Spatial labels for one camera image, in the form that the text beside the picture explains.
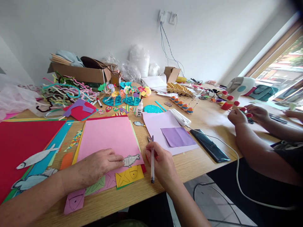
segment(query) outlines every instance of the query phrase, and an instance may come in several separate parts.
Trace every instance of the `phone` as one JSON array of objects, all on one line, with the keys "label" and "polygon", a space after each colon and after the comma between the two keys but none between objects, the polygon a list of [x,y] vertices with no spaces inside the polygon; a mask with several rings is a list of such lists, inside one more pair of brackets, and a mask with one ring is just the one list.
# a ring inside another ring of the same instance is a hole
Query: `phone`
[{"label": "phone", "polygon": [[194,137],[199,141],[199,143],[204,147],[204,149],[209,153],[209,155],[215,160],[215,162],[226,162],[230,161],[229,157],[221,151],[216,144],[206,135],[199,133],[195,130],[190,130]]}]

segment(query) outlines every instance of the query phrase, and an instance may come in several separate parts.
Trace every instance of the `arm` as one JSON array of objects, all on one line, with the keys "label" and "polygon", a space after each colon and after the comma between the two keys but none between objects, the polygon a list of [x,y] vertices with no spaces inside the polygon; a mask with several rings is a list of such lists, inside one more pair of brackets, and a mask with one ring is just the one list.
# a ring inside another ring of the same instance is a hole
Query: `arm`
[{"label": "arm", "polygon": [[237,146],[252,169],[274,180],[301,185],[300,175],[251,130],[240,110],[230,112],[228,119],[235,125]]},{"label": "arm", "polygon": [[150,142],[146,146],[146,156],[149,161],[152,148],[155,149],[155,156],[157,155],[156,177],[171,197],[181,226],[210,227],[210,223],[179,179],[171,153],[164,150],[157,142]]},{"label": "arm", "polygon": [[28,226],[61,198],[96,183],[124,165],[112,149],[101,150],[61,170],[0,206],[0,226]]},{"label": "arm", "polygon": [[251,112],[253,119],[256,120],[263,128],[265,128],[269,133],[278,137],[281,140],[288,142],[302,142],[303,141],[303,131],[283,125],[273,119],[268,115],[267,110],[254,106],[246,106],[247,111]]}]

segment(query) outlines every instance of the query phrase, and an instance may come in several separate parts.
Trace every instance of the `glue bottle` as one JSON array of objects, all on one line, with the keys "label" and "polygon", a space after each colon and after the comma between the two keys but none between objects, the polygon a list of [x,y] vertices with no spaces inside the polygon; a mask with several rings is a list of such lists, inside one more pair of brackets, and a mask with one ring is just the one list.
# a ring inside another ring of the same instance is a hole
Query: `glue bottle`
[{"label": "glue bottle", "polygon": [[143,111],[143,100],[141,99],[141,101],[137,107],[136,117],[141,117],[142,111]]}]

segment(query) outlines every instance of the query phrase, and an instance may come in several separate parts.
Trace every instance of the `red paper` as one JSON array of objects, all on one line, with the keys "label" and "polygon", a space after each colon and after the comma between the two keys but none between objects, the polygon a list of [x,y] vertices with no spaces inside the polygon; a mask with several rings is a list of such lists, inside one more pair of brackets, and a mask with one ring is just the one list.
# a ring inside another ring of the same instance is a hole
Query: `red paper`
[{"label": "red paper", "polygon": [[30,156],[45,150],[66,121],[0,123],[0,204],[29,167],[17,170]]},{"label": "red paper", "polygon": [[[92,113],[83,111],[82,106],[78,106],[78,107],[73,108],[72,111],[71,111],[71,112],[72,112],[71,115],[72,115],[74,118],[76,118],[78,121],[81,121],[81,120],[83,120],[83,119],[89,117],[90,115],[92,115],[93,113],[96,112],[96,108],[95,108],[92,104],[90,104],[89,102],[85,102],[85,105],[86,105],[87,107],[89,107],[89,108],[94,109],[94,111],[93,111]],[[63,110],[64,110],[64,111],[67,111],[67,110],[69,109],[70,106],[65,107]]]}]

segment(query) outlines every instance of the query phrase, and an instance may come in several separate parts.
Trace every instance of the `bag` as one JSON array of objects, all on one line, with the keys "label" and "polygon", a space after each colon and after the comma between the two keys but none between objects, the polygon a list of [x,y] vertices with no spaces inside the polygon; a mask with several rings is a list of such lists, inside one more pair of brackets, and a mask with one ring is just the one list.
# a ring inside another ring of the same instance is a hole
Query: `bag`
[{"label": "bag", "polygon": [[278,89],[266,85],[257,85],[257,88],[249,95],[260,101],[268,101],[270,97],[277,93]]}]

